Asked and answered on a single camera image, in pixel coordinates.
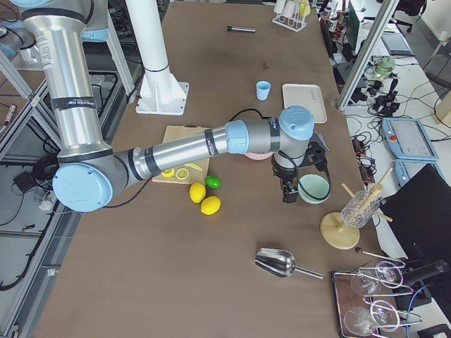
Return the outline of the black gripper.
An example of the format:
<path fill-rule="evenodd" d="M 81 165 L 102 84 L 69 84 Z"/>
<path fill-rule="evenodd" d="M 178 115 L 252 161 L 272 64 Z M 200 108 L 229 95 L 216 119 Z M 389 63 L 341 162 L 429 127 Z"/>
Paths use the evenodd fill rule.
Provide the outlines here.
<path fill-rule="evenodd" d="M 285 158 L 278 154 L 272 155 L 271 163 L 273 175 L 280 180 L 280 185 L 283 187 L 283 202 L 292 204 L 297 201 L 297 169 L 293 164 L 280 164 Z"/>

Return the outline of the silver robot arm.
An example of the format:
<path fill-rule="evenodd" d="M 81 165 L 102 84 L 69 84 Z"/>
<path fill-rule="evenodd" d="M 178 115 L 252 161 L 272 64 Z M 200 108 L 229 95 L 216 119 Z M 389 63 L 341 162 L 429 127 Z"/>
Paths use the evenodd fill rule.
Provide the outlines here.
<path fill-rule="evenodd" d="M 21 20 L 1 21 L 1 51 L 19 70 L 43 70 L 35 36 Z"/>
<path fill-rule="evenodd" d="M 275 165 L 300 164 L 314 117 L 292 106 L 277 118 L 234 120 L 223 127 L 147 149 L 114 152 L 101 133 L 82 47 L 82 34 L 106 22 L 105 1 L 18 1 L 23 24 L 36 38 L 61 138 L 53 178 L 57 199 L 74 211 L 105 207 L 128 187 L 163 171 L 224 153 L 272 153 Z"/>

